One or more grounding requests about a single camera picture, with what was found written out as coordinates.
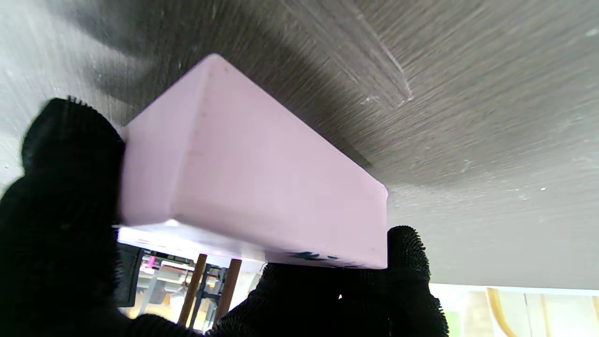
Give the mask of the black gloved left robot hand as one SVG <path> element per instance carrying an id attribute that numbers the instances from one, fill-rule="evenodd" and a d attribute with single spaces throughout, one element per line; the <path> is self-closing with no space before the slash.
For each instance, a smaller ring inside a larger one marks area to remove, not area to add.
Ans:
<path id="1" fill-rule="evenodd" d="M 96 109 L 52 98 L 24 135 L 24 174 L 1 198 L 1 335 L 195 337 L 117 309 L 117 201 L 125 144 Z M 268 263 L 206 337 L 446 337 L 418 233 L 387 233 L 383 270 Z"/>

